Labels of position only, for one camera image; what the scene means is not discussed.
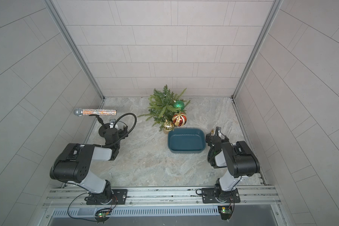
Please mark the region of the red gold striped ornament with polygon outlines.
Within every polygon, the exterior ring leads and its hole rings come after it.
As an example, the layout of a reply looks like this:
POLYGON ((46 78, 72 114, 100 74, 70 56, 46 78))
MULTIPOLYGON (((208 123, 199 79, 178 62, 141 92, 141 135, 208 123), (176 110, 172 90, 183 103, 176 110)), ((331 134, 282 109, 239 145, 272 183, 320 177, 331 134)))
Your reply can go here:
POLYGON ((187 122, 187 115, 185 113, 176 113, 172 118, 175 127, 184 126, 187 122))

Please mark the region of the green glitter ball ornament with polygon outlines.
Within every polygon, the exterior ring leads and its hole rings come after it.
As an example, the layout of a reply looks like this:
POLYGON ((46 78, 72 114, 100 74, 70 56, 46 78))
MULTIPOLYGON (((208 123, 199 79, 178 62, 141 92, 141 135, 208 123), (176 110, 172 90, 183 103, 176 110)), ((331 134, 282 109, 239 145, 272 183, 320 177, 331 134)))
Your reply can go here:
POLYGON ((176 100, 173 107, 182 111, 185 109, 185 103, 182 100, 176 100))

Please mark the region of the gold ball ornament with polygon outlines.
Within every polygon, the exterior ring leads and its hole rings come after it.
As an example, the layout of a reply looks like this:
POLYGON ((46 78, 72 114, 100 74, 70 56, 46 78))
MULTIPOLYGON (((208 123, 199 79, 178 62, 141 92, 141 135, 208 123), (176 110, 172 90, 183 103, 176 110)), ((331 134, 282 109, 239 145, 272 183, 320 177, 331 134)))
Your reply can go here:
POLYGON ((163 130, 166 131, 166 132, 170 132, 170 131, 174 130, 174 128, 175 128, 175 125, 172 121, 166 121, 163 124, 163 130))

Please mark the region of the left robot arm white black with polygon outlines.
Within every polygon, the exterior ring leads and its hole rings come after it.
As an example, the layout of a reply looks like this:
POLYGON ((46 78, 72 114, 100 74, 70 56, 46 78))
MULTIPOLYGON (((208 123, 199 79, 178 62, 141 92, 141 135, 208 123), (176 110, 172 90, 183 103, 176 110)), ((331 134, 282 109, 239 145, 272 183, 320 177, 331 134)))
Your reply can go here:
POLYGON ((50 177, 63 183, 77 185, 88 192, 87 205, 125 204, 128 190, 111 187, 108 180, 99 178, 90 171, 95 161, 113 161, 119 154, 120 140, 127 137, 128 126, 121 129, 100 128, 99 133, 110 147, 69 143, 57 157, 50 170, 50 177))

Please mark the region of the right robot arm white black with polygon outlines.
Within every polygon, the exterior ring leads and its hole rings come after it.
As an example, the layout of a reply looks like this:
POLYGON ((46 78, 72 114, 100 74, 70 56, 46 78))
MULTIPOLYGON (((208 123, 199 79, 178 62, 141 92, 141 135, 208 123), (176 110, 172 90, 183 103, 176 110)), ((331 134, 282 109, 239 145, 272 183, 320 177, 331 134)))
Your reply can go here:
POLYGON ((239 203, 237 186, 241 180, 260 172, 260 163, 245 141, 230 143, 229 138, 216 127, 206 135, 210 147, 208 163, 215 169, 227 171, 217 179, 214 188, 202 188, 203 203, 239 203))

